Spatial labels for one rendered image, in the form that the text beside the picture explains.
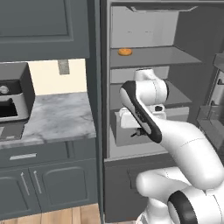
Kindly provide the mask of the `grey fridge door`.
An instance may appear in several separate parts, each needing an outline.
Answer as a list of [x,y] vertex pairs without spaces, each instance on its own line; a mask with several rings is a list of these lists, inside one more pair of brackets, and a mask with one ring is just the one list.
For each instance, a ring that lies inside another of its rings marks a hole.
[[224,154],[224,52],[217,53],[213,66],[217,69],[207,105],[201,106],[199,127],[219,154]]

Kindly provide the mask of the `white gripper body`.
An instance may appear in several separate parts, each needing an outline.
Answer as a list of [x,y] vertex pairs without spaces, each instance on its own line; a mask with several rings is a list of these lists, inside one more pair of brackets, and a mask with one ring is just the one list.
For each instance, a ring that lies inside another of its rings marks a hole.
[[137,129],[140,127],[135,117],[128,111],[127,108],[119,110],[120,125],[123,129]]

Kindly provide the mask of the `grey digital scale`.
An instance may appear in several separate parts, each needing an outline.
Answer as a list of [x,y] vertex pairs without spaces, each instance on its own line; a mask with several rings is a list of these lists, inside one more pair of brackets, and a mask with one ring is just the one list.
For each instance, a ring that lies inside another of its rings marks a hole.
[[25,122],[0,123],[0,141],[19,140],[24,128]]

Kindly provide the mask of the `dark grey wall cupboard door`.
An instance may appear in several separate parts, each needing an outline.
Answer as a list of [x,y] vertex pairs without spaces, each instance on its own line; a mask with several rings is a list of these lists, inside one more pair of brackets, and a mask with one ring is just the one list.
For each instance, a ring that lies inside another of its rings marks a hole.
[[88,56],[87,0],[0,0],[0,62]]

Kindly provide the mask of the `grey open fridge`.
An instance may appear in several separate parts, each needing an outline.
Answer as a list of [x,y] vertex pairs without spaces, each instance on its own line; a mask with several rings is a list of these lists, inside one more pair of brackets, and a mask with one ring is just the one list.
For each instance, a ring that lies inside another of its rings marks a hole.
[[[110,67],[110,50],[176,46],[201,63],[169,66]],[[224,0],[101,0],[102,147],[104,163],[168,154],[150,141],[117,146],[110,127],[110,85],[131,80],[138,69],[151,68],[171,82],[192,104],[187,121],[197,123],[207,105],[217,69],[214,57],[224,53]]]

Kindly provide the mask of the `black coffee machine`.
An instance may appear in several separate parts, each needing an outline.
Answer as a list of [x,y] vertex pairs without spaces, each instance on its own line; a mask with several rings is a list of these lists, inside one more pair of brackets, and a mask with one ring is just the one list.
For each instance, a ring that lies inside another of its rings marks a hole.
[[0,63],[0,123],[29,119],[34,101],[28,63]]

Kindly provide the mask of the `grey fridge shelf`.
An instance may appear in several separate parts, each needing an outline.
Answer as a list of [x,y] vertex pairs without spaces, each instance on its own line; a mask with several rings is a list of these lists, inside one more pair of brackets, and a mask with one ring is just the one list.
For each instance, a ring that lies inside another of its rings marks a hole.
[[[167,84],[170,89],[169,97],[164,104],[167,108],[190,106],[192,104],[192,101],[171,82],[167,81]],[[113,110],[119,110],[123,106],[119,95],[121,86],[121,83],[110,85],[110,108]]]
[[130,56],[121,56],[116,49],[110,50],[110,67],[160,67],[178,64],[201,63],[200,59],[176,46],[133,48]]

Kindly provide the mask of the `orange round food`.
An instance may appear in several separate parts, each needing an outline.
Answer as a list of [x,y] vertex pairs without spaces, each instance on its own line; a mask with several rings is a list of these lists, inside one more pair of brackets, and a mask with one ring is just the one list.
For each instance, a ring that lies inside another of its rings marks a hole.
[[117,53],[120,56],[130,56],[132,54],[132,50],[130,48],[120,48]]

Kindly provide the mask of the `grey wall socket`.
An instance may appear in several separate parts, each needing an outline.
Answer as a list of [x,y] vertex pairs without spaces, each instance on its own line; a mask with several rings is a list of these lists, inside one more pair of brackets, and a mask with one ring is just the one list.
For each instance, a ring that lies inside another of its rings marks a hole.
[[67,59],[59,59],[58,69],[60,75],[70,74],[69,61]]

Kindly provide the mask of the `dark grey drawer front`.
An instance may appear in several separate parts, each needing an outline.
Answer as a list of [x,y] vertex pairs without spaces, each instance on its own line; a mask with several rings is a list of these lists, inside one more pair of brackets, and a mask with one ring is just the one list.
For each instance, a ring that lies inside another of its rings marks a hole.
[[[37,157],[10,161],[11,156],[31,153],[37,153]],[[2,149],[0,150],[0,168],[36,164],[65,158],[68,158],[67,144],[65,142],[44,143],[25,147]]]

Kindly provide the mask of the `dark grey fridge freezer drawer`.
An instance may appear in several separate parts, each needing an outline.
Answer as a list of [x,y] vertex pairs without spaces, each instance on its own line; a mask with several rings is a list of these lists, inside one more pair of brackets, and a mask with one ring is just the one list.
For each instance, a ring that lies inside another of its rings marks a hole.
[[105,221],[112,223],[135,220],[147,204],[147,199],[137,192],[137,174],[175,165],[176,163],[168,154],[105,162]]

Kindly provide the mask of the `pale fridge crisper drawer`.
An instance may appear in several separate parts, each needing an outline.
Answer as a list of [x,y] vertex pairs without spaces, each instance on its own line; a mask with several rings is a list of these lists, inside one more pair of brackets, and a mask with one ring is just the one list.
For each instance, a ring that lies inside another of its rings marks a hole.
[[[166,108],[164,112],[168,120],[186,122],[189,115],[189,108]],[[136,129],[123,129],[120,125],[119,112],[116,110],[110,111],[110,127],[117,146],[147,144],[151,141],[147,136],[130,137],[136,132]]]

